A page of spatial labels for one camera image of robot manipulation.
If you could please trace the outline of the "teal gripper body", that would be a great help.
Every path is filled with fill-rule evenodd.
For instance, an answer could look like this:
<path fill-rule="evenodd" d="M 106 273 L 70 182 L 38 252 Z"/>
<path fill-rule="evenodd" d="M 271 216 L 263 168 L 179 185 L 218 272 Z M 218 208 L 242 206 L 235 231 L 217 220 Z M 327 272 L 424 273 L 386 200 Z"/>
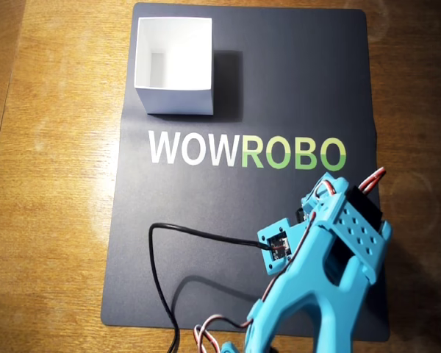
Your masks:
<path fill-rule="evenodd" d="M 345 178 L 334 178 L 326 172 L 301 199 L 300 221 L 309 221 L 313 213 L 318 219 L 328 217 L 342 204 L 348 187 L 349 182 Z"/>

